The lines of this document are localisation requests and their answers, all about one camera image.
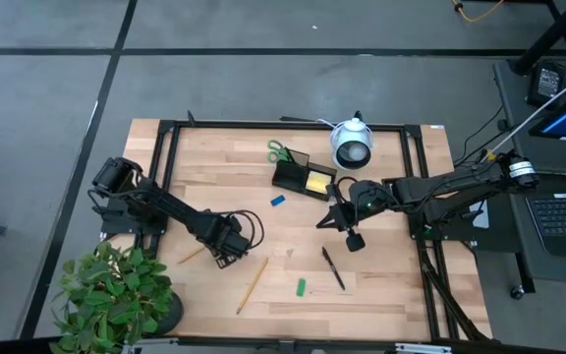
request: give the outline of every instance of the yellow sticky note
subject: yellow sticky note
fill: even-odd
[[[331,183],[331,176],[317,171],[310,171],[305,188],[309,191],[326,194],[326,186]]]

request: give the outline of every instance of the blue eraser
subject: blue eraser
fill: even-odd
[[[273,207],[276,207],[280,205],[283,201],[285,201],[285,197],[278,196],[275,199],[271,200],[270,203],[272,204]]]

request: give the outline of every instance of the gray carpet floor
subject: gray carpet floor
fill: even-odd
[[[112,47],[127,5],[127,0],[0,0],[0,46]],[[557,5],[563,11],[566,1]],[[466,8],[480,14],[490,6],[469,2]],[[468,24],[449,0],[147,0],[137,6],[125,46],[520,49],[552,21],[546,6],[534,4],[505,4]],[[492,74],[498,59],[122,57],[59,264],[97,242],[100,221],[85,188],[107,156],[122,152],[133,118],[184,119],[190,109],[202,120],[289,115],[337,121],[360,109],[370,122],[444,125],[452,154],[459,156],[464,139],[501,104]],[[0,237],[0,340],[18,334],[108,61],[108,56],[0,56],[0,223],[9,227]],[[494,134],[491,125],[470,148]],[[566,349],[566,283],[537,280],[537,294],[515,301],[508,296],[509,286],[518,282],[513,256],[481,253],[479,268],[496,338]],[[38,336],[56,334],[48,308],[49,303]],[[167,349],[150,346],[144,352]]]

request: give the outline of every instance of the sticky note pad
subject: sticky note pad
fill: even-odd
[[[331,176],[318,171],[310,171],[305,189],[308,191],[326,194],[326,186],[331,183]]]
[[[305,294],[305,280],[300,278],[299,286],[296,288],[296,296],[303,297],[303,294]]]

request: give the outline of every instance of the black pen holder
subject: black pen holder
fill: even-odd
[[[326,192],[326,185],[335,183],[337,170],[311,163],[310,156],[306,153],[291,149],[289,152],[292,155],[293,161],[276,161],[272,185],[327,202],[329,196]],[[321,177],[324,179],[329,179],[328,183],[325,183],[324,193],[308,189],[308,179],[313,173],[323,175]]]

